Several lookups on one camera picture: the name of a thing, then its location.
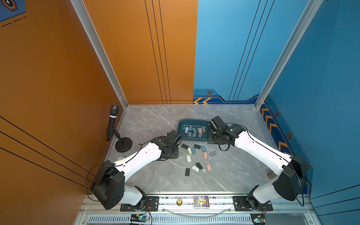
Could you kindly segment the pink eraser low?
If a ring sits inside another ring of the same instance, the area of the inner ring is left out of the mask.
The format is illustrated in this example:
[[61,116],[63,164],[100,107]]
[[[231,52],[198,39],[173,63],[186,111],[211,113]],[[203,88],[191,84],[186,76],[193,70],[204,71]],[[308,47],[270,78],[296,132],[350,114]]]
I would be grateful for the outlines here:
[[207,171],[211,171],[211,170],[212,170],[211,164],[207,163],[207,164],[206,164],[206,169],[207,169]]

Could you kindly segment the black eraser low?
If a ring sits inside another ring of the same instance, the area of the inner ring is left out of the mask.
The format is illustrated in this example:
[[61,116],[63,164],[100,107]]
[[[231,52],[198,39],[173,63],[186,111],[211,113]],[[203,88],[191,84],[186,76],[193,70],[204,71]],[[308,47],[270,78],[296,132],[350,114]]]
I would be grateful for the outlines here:
[[201,164],[200,164],[199,162],[196,163],[196,166],[197,166],[200,170],[203,169],[203,167],[201,166]]

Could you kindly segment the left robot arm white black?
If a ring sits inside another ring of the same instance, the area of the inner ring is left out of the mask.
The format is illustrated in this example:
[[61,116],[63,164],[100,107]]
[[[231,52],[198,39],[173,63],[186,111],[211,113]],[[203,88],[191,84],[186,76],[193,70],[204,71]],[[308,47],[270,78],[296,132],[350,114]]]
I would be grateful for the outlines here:
[[107,160],[101,164],[90,189],[106,210],[127,204],[140,211],[146,205],[147,195],[138,186],[126,186],[127,180],[149,163],[173,157],[179,157],[179,145],[156,138],[118,163]]

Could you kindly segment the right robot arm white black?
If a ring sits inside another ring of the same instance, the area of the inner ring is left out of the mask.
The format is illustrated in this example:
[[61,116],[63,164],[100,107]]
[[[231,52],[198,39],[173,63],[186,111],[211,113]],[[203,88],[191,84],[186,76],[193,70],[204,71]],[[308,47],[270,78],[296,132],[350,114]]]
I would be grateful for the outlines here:
[[305,203],[303,188],[308,181],[305,160],[301,156],[292,157],[282,153],[250,134],[242,125],[215,124],[208,122],[216,144],[234,146],[264,163],[275,174],[273,181],[255,186],[247,195],[247,207],[256,211],[268,201],[283,198],[298,200],[301,194],[301,206]]

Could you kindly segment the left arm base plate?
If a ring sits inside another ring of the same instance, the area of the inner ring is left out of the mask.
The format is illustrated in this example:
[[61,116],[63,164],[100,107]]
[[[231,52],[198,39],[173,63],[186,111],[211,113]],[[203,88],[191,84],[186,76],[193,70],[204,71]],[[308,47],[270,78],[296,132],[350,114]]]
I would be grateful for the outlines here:
[[143,207],[132,206],[130,204],[121,204],[121,212],[146,212],[148,209],[150,212],[157,212],[159,207],[158,196],[148,196]]

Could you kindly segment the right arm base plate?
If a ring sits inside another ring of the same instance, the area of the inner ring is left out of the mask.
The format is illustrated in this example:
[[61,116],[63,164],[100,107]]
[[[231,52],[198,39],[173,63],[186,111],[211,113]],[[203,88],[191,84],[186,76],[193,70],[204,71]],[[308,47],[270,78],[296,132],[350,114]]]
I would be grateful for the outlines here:
[[273,211],[273,206],[271,201],[267,201],[264,204],[258,203],[255,200],[248,201],[246,196],[234,196],[232,197],[233,205],[236,212],[246,212],[246,211]]

